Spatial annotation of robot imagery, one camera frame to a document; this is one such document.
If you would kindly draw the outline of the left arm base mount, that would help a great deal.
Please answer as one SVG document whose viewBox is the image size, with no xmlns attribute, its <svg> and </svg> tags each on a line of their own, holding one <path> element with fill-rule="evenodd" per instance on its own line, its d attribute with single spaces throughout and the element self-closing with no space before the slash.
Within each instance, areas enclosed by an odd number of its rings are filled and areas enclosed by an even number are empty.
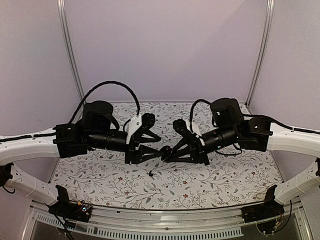
<svg viewBox="0 0 320 240">
<path fill-rule="evenodd" d="M 55 188 L 57 189 L 57 202 L 48 205 L 48 212 L 64 219 L 88 223 L 92 215 L 92 204 L 84 200 L 70 201 L 66 188 L 60 185 L 56 185 Z"/>
</svg>

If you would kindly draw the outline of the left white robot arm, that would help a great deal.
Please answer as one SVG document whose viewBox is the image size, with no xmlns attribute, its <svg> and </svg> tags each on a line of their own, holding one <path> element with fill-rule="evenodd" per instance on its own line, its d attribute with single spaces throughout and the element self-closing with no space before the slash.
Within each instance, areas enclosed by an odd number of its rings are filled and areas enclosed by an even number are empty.
<svg viewBox="0 0 320 240">
<path fill-rule="evenodd" d="M 0 185 L 18 190 L 33 199 L 54 206 L 63 216 L 74 213 L 67 190 L 51 187 L 15 165 L 15 162 L 39 158 L 70 158 L 86 155 L 95 149 L 124 153 L 127 164 L 140 164 L 164 155 L 147 143 L 157 143 L 161 137 L 151 131 L 156 122 L 152 113 L 132 117 L 126 131 L 120 130 L 113 116 L 113 106 L 97 100 L 86 103 L 82 118 L 75 124 L 56 125 L 42 132 L 0 138 Z"/>
</svg>

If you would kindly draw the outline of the black earbud charging case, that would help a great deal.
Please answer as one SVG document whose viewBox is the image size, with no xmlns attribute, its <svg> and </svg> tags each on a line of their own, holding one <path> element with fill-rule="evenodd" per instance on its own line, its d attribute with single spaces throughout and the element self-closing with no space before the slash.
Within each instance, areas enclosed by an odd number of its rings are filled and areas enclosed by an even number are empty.
<svg viewBox="0 0 320 240">
<path fill-rule="evenodd" d="M 161 161 L 165 162 L 172 154 L 172 147 L 166 145 L 160 149 Z"/>
</svg>

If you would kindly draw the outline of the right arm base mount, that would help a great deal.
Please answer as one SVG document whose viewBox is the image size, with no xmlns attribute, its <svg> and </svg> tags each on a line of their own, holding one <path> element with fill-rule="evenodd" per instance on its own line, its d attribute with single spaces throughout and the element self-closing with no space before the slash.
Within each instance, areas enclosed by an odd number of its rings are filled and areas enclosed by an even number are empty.
<svg viewBox="0 0 320 240">
<path fill-rule="evenodd" d="M 241 216 L 245 223 L 272 218 L 270 221 L 257 224 L 257 229 L 264 235 L 276 232 L 285 213 L 284 206 L 275 201 L 276 187 L 277 185 L 273 185 L 267 189 L 262 203 L 241 208 Z"/>
</svg>

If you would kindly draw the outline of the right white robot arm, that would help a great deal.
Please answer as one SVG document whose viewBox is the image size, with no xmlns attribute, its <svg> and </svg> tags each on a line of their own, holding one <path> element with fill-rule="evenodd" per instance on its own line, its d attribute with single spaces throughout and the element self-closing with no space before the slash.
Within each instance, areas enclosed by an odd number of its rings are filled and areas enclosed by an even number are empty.
<svg viewBox="0 0 320 240">
<path fill-rule="evenodd" d="M 235 98 L 220 98 L 210 103 L 215 129 L 200 133 L 192 119 L 178 119 L 173 129 L 181 140 L 162 156 L 164 162 L 209 164 L 208 154 L 238 144 L 241 150 L 285 151 L 315 157 L 304 171 L 267 190 L 258 213 L 269 218 L 293 198 L 320 185 L 320 133 L 285 125 L 265 115 L 243 114 Z"/>
</svg>

